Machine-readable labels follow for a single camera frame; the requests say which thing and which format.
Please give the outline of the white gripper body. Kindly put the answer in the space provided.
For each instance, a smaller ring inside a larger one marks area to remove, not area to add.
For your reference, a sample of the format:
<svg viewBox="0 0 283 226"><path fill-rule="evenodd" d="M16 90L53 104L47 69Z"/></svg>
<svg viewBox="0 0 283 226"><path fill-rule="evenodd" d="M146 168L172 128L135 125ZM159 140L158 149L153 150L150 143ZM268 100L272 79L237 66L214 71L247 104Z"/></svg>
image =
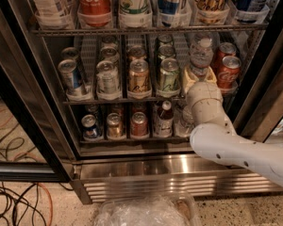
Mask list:
<svg viewBox="0 0 283 226"><path fill-rule="evenodd" d="M189 108L199 103L215 103L217 107L223 106L223 96L216 84L209 82L196 82L188 90L186 102Z"/></svg>

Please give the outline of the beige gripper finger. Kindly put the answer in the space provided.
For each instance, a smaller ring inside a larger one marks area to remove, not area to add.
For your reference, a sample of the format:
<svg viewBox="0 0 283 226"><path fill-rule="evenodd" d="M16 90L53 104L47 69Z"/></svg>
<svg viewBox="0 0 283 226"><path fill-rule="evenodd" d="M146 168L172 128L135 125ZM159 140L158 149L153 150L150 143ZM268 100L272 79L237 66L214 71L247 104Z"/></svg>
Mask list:
<svg viewBox="0 0 283 226"><path fill-rule="evenodd" d="M199 78L191 71L190 67L186 65L182 75L183 92L187 93L189 89L199 81Z"/></svg>
<svg viewBox="0 0 283 226"><path fill-rule="evenodd" d="M215 75L214 71L211 68L208 68L205 80L207 82L209 82L209 83L216 83L217 82L216 75Z"/></svg>

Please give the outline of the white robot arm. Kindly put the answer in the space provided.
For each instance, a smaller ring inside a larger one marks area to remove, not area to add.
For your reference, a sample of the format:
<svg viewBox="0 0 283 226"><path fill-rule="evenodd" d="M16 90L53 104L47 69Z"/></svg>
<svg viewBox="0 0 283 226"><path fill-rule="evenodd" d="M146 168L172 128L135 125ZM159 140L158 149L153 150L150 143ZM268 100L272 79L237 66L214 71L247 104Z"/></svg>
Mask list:
<svg viewBox="0 0 283 226"><path fill-rule="evenodd" d="M195 82L186 102L194 120L190 144L197 155L217 164L251 170L283 187L283 146L239 136L215 83Z"/></svg>

